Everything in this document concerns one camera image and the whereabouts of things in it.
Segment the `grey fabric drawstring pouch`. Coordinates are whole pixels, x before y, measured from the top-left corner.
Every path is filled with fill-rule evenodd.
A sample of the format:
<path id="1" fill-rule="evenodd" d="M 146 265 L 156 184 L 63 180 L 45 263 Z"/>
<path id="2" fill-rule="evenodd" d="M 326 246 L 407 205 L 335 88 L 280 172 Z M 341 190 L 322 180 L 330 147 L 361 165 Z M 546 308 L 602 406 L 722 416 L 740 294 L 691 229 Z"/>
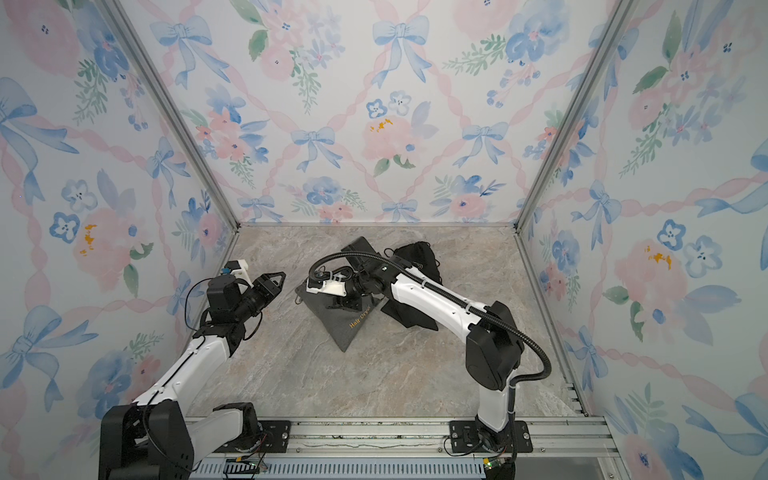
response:
<path id="1" fill-rule="evenodd" d="M 331 271 L 348 269 L 350 273 L 358 274 L 365 262 L 365 258 L 352 257 L 348 259 L 347 265 L 334 268 Z M 345 352 L 367 317 L 375 311 L 381 302 L 377 306 L 342 306 L 342 297 L 307 293 L 305 290 L 306 280 L 303 280 L 294 289 L 296 302 L 305 305 L 320 320 L 338 348 Z"/>

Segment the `plain black drawstring pouch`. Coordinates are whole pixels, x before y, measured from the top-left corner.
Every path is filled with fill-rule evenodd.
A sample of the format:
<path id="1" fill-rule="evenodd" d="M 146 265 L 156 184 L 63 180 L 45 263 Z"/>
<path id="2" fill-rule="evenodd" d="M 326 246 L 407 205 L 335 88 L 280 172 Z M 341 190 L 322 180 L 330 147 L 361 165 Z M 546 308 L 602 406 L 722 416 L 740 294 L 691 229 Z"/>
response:
<path id="1" fill-rule="evenodd" d="M 396 248 L 394 255 L 411 262 L 428 278 L 438 284 L 442 284 L 442 277 L 439 271 L 440 262 L 437 260 L 430 243 L 418 241 L 407 244 Z"/>

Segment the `black pouch with gold logo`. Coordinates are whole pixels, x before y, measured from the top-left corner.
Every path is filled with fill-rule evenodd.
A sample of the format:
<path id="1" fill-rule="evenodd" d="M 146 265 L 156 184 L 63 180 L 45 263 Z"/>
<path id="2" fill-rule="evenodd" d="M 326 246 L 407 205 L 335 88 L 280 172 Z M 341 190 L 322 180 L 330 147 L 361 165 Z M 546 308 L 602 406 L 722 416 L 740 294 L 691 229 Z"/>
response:
<path id="1" fill-rule="evenodd" d="M 420 310 L 396 300 L 388 300 L 381 312 L 396 320 L 405 328 L 420 327 L 438 331 L 437 322 Z"/>

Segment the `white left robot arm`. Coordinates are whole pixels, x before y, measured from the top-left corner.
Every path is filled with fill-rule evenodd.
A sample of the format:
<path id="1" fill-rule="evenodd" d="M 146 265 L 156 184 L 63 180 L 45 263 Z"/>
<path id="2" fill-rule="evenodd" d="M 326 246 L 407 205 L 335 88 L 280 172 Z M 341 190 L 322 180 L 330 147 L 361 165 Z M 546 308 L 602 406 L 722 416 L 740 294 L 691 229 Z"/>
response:
<path id="1" fill-rule="evenodd" d="M 246 267 L 231 261 L 209 281 L 208 307 L 187 350 L 132 403 L 103 417 L 99 478 L 187 479 L 225 445 L 253 453 L 271 439 L 250 402 L 221 405 L 193 425 L 186 414 L 209 378 L 248 340 L 247 321 L 263 314 L 285 279 L 283 272 L 251 279 Z"/>

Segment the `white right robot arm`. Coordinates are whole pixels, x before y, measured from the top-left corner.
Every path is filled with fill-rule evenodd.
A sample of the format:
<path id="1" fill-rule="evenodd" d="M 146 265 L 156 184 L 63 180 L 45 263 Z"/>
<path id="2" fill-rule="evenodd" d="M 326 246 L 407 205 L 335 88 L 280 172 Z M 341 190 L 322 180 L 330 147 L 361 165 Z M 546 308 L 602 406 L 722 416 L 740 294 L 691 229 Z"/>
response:
<path id="1" fill-rule="evenodd" d="M 524 344 L 512 334 L 511 315 L 500 303 L 484 305 L 460 297 L 432 281 L 415 267 L 381 265 L 347 278 L 333 274 L 322 291 L 346 302 L 365 295 L 383 295 L 412 307 L 455 334 L 465 345 L 465 367 L 479 385 L 476 420 L 500 433 L 514 410 L 510 387 L 519 367 Z"/>

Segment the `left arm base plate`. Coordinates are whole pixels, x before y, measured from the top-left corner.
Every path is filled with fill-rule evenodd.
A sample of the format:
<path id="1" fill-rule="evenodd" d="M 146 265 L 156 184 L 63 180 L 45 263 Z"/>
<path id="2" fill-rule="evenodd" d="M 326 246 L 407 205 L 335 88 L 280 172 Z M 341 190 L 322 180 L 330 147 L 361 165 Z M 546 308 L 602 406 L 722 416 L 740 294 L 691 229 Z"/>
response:
<path id="1" fill-rule="evenodd" d="M 289 420 L 261 420 L 255 433 L 244 433 L 217 450 L 221 454 L 286 453 L 292 422 Z"/>

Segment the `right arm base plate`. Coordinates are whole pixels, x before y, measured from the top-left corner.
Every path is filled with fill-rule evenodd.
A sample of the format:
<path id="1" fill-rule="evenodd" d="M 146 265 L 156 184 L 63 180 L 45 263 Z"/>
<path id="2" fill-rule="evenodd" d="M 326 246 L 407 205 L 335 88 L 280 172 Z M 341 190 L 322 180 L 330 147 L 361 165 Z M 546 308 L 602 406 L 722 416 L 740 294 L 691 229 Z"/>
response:
<path id="1" fill-rule="evenodd" d="M 452 420 L 448 427 L 450 446 L 445 450 L 454 455 L 533 452 L 531 435 L 524 421 L 514 420 L 500 432 L 491 430 L 478 420 Z"/>

